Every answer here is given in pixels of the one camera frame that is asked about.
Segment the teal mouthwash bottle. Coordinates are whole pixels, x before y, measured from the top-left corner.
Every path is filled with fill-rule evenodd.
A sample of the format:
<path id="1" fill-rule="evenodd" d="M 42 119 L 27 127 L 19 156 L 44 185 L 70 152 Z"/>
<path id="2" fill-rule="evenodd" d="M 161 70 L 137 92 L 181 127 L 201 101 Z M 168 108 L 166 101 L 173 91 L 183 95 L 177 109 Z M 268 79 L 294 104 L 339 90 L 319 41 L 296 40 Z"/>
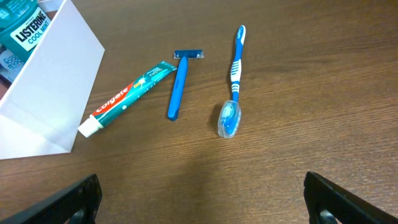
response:
<path id="1" fill-rule="evenodd" d="M 24 62 L 50 23 L 37 0 L 1 0 L 1 43 Z"/>

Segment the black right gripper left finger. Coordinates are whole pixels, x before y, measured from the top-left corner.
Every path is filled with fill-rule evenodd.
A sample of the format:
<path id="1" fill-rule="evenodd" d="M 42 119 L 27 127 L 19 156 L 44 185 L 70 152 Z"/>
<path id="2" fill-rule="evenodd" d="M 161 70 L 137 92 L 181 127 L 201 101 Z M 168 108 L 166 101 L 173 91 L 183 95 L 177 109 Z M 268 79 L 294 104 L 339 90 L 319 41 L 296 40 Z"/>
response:
<path id="1" fill-rule="evenodd" d="M 101 199 L 98 176 L 91 174 L 1 223 L 94 223 Z"/>

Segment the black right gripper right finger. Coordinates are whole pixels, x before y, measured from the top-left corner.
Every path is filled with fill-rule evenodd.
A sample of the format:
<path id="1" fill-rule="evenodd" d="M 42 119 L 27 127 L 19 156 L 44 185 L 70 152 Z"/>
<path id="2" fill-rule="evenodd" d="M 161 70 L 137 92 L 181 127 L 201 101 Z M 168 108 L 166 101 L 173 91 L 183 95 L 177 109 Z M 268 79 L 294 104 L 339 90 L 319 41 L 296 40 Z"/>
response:
<path id="1" fill-rule="evenodd" d="M 315 172 L 304 180 L 309 223 L 397 223 L 397 218 Z"/>

